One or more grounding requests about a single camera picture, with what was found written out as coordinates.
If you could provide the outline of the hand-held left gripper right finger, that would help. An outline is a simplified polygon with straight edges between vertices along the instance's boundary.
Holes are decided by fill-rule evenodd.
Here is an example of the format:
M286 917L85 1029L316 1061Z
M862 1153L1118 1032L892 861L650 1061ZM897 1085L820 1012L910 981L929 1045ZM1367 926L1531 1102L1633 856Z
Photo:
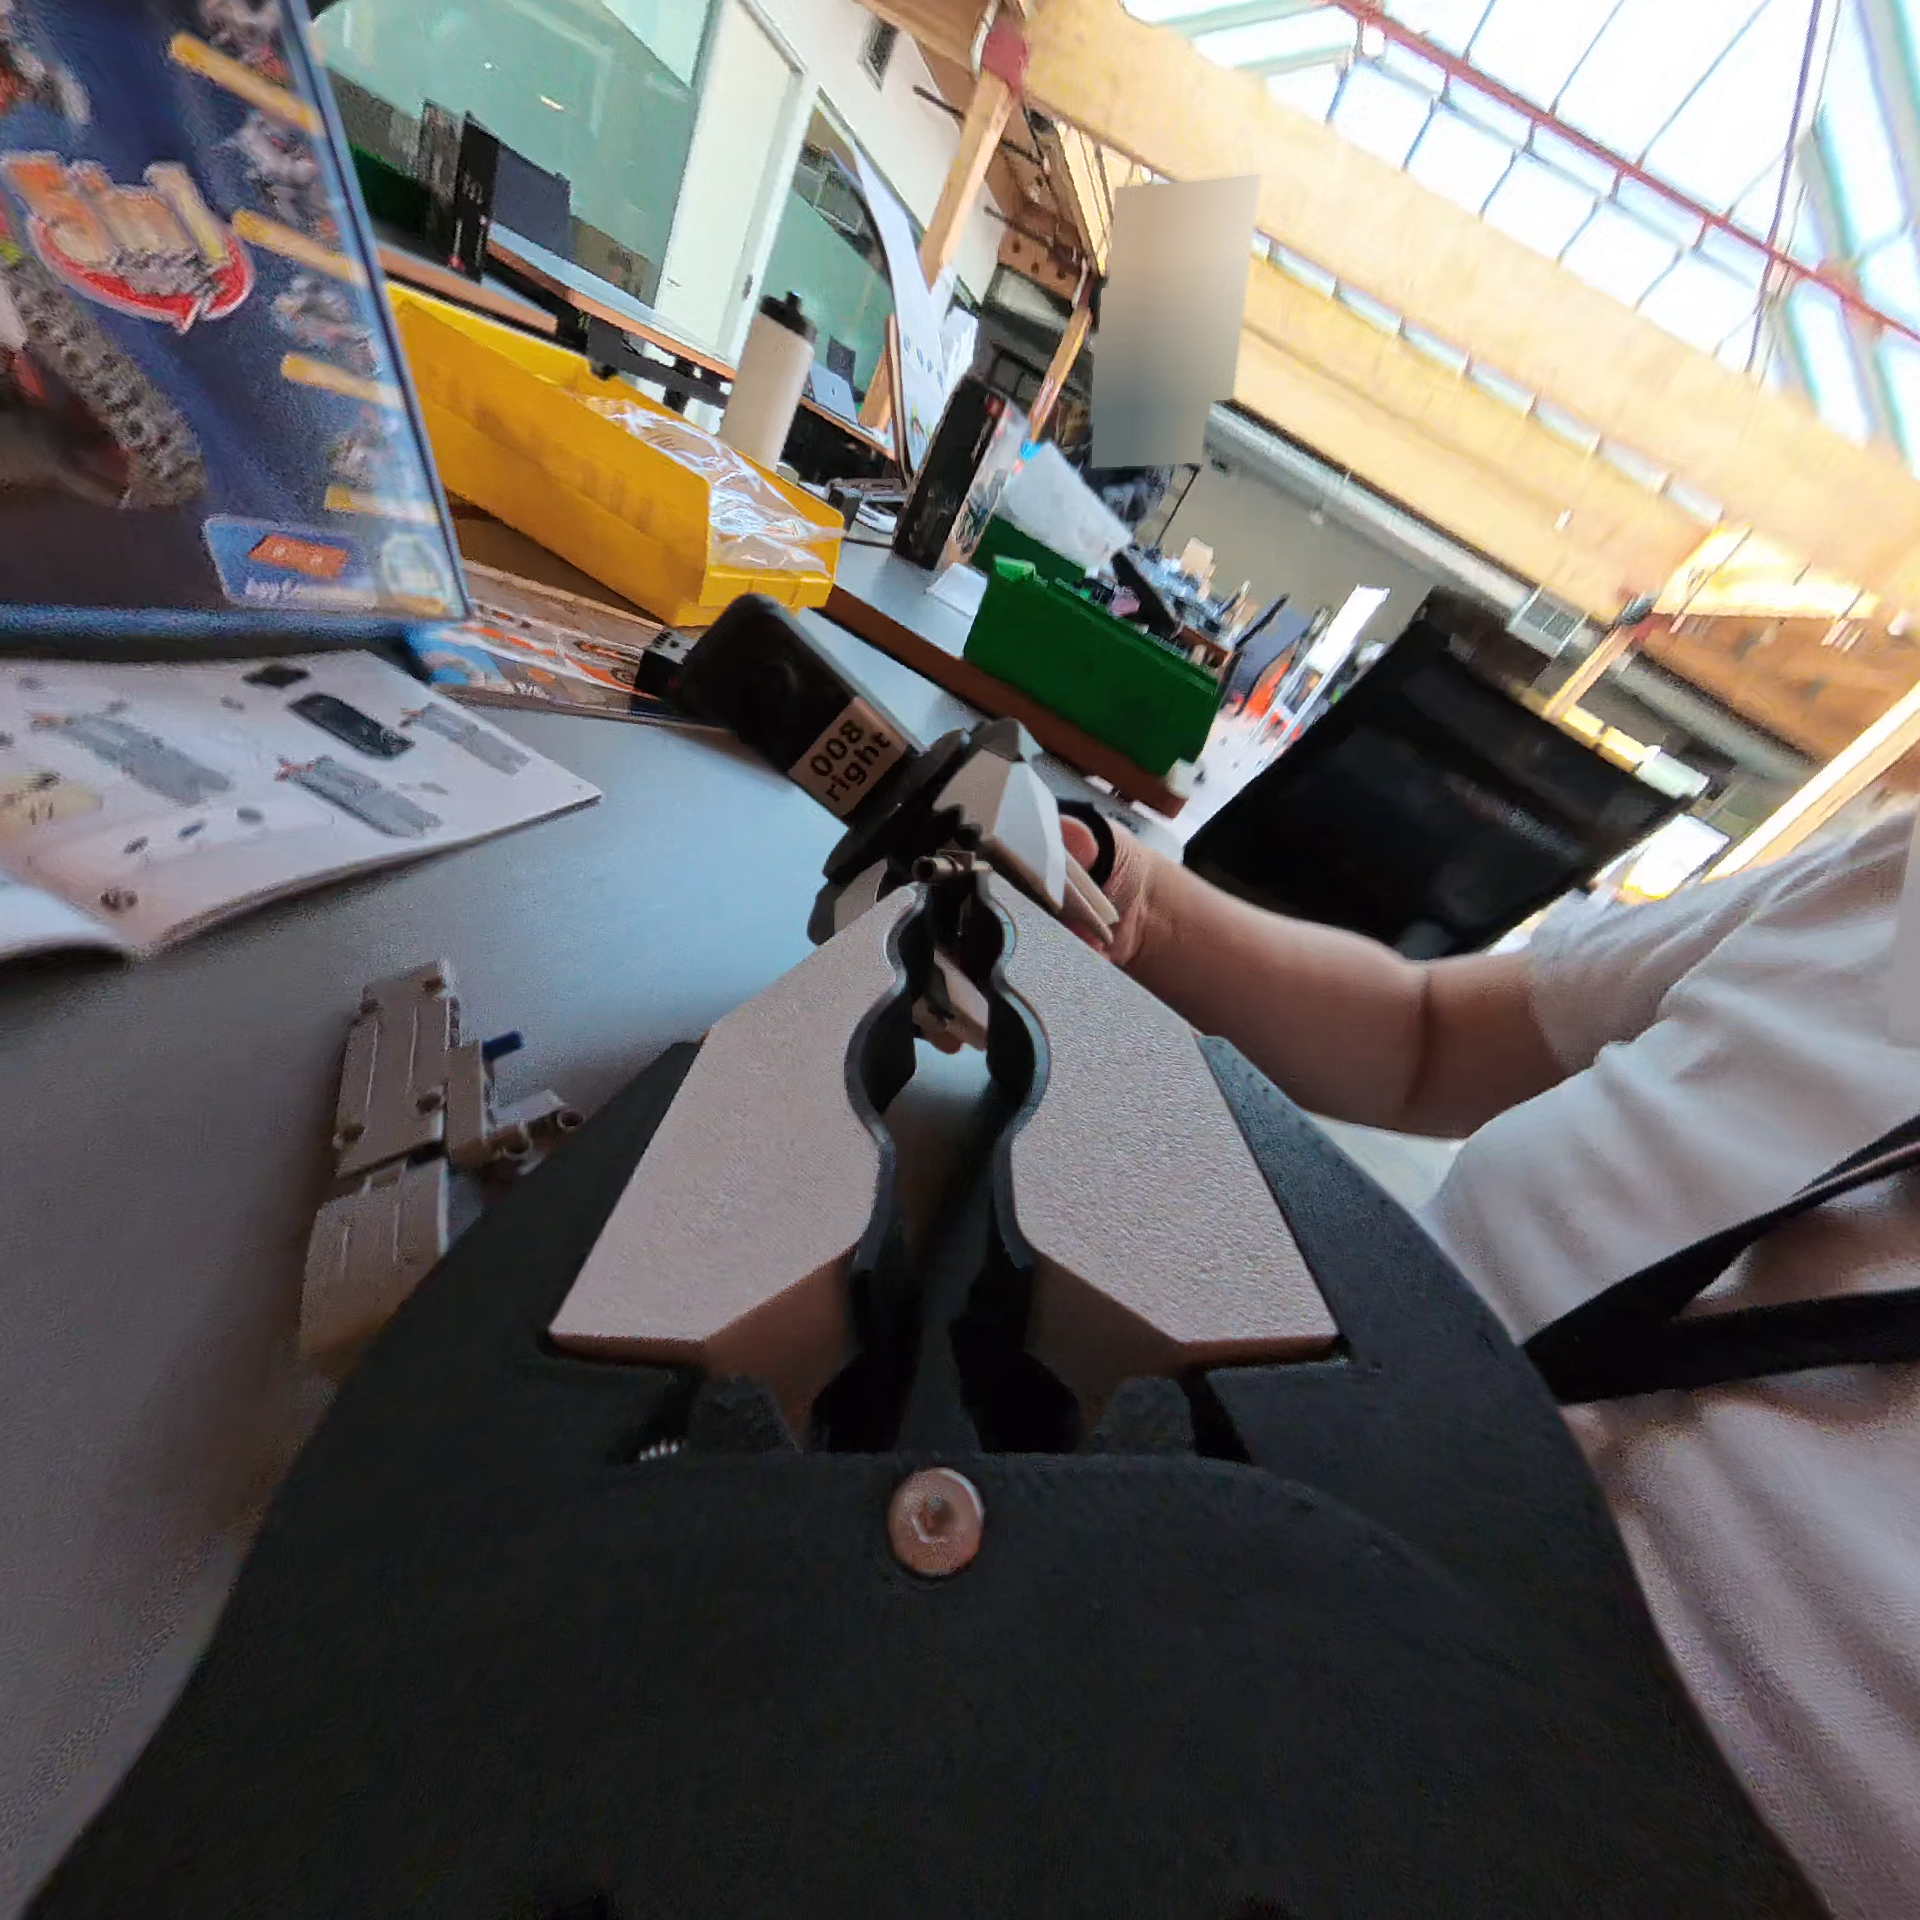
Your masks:
M1337 1355L1337 1321L1193 1026L1009 881L966 900L988 1006L961 1386L991 1449L1073 1449L1135 1381Z

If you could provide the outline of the black mesh chair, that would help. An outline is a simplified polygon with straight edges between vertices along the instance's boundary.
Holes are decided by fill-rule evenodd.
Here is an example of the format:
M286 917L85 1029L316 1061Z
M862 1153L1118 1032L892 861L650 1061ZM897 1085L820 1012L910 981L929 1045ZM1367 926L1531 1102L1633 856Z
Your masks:
M1433 589L1330 708L1186 842L1261 909L1410 957L1492 949L1667 828L1685 797L1525 706L1476 660L1502 624Z

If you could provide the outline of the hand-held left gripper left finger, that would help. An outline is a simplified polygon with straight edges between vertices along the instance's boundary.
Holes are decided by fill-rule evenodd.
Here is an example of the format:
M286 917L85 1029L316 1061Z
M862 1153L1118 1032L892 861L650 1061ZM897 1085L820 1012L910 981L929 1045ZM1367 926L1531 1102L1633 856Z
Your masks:
M910 882L708 1029L550 1345L764 1386L809 1438L874 1338L897 1235L886 1114L917 1068L925 886Z

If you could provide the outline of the person's right forearm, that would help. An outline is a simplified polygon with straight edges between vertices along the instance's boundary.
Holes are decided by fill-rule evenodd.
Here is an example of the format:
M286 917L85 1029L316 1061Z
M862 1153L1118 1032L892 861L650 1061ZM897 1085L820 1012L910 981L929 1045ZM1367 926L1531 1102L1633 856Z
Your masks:
M1309 1114L1458 1141L1567 1077L1523 955L1412 960L1180 869L1129 978Z

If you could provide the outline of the open instruction booklet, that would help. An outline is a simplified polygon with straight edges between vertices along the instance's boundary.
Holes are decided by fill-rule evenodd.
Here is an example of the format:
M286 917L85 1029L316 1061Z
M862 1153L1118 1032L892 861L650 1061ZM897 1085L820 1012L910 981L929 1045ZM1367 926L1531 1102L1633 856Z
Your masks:
M17 660L2 960L133 960L602 790L385 657Z

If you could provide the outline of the person's right hand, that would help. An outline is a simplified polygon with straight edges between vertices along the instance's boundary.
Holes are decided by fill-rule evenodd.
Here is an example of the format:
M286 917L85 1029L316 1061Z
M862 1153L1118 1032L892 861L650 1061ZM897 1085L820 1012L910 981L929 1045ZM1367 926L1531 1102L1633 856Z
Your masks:
M1180 877L1180 864L1101 814L1065 814L1063 845L1110 906L1106 957L1134 971L1156 938L1162 896Z

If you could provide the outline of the blue building kit box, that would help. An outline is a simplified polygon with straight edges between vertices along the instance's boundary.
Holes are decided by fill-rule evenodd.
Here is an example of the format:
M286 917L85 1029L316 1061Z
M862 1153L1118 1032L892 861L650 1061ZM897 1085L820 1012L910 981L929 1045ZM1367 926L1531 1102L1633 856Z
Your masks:
M2 4L6 659L469 614L305 4Z

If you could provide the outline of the white tumbler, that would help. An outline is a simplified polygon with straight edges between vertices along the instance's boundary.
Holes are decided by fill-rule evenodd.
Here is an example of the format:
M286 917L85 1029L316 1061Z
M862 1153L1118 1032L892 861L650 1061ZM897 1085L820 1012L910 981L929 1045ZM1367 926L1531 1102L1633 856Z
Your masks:
M777 469L813 365L818 330L799 294L764 297L732 379L717 440Z

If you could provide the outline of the clear plastic bag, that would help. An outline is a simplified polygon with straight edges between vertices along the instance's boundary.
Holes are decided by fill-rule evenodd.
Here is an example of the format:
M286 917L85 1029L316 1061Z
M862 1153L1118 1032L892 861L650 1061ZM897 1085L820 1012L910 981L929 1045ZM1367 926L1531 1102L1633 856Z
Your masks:
M822 578L835 573L844 521L820 499L645 400L590 397L587 408L647 446L657 465L673 465L703 486L708 564Z

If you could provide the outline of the green plastic bin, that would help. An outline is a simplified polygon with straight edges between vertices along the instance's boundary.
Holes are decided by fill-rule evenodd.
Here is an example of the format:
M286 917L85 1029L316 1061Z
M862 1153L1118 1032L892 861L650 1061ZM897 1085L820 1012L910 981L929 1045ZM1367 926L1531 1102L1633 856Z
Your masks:
M1219 686L1170 642L1026 560L995 560L964 654L1151 777L1198 763Z

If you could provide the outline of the black product box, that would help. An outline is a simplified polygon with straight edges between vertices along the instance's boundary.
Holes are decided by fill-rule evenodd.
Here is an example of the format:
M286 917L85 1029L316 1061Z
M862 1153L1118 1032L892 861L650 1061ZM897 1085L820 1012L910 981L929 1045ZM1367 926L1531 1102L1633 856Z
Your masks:
M966 564L1026 450L1026 413L964 373L931 435L897 517L894 553L929 573Z

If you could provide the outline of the yellow plastic bin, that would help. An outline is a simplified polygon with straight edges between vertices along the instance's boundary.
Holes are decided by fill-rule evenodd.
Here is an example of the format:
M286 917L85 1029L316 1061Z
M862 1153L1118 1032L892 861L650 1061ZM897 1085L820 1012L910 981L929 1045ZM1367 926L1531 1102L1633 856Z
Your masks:
M825 606L835 573L708 564L703 486L657 465L587 400L666 408L617 378L593 376L573 353L433 294L391 283L388 301L450 497L667 626L708 626L746 593L783 608Z

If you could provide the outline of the white speckled sheet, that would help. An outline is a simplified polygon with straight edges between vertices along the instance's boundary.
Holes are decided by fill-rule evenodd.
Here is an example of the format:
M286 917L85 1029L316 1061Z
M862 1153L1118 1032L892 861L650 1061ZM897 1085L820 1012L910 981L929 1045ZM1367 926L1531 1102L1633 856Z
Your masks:
M1134 545L1131 529L1108 509L1053 441L1025 446L1020 467L999 493L997 518L1084 573L1106 570Z

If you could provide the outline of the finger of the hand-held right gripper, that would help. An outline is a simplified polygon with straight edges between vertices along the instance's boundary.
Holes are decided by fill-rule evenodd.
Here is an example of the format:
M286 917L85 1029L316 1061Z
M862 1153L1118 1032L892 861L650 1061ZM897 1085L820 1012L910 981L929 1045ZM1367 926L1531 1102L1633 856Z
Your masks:
M969 835L971 851L1001 877L1047 909L1065 908L1063 814L1028 760L973 747L937 789L932 814Z
M825 946L838 931L870 913L878 900L910 882L913 861L908 857L852 843L837 845L822 866L822 885L806 914L806 940L813 946Z

